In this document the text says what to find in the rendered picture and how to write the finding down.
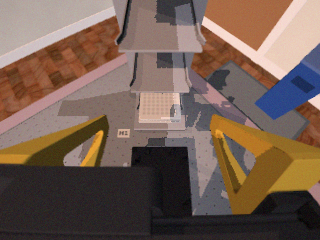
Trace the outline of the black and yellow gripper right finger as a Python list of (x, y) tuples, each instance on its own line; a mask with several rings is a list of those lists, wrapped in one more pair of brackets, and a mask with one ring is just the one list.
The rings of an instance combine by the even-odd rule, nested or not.
[[(216, 114), (212, 115), (210, 131), (233, 214), (251, 214), (272, 192), (308, 191), (320, 180), (320, 148)], [(256, 163), (248, 176), (223, 133), (255, 155)]]

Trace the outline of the beige well plate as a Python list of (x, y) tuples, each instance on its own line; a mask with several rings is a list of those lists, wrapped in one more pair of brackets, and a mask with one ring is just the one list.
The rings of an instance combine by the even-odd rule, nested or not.
[(179, 93), (140, 93), (139, 123), (181, 123)]

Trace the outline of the grey rack with shelves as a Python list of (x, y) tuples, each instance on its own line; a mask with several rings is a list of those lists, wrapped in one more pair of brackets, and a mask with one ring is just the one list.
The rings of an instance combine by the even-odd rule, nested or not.
[[(192, 87), (194, 53), (206, 44), (200, 30), (208, 0), (112, 1), (120, 29), (114, 41), (126, 53), (136, 93), (134, 130), (185, 130), (183, 94)], [(139, 123), (140, 93), (179, 93), (181, 123)]]

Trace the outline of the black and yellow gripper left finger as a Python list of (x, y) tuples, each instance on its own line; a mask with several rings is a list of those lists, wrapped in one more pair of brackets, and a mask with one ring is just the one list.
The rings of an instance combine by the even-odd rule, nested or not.
[(100, 166), (108, 131), (107, 116), (102, 115), (79, 125), (1, 149), (0, 163), (64, 166), (64, 157), (96, 134), (80, 166)]

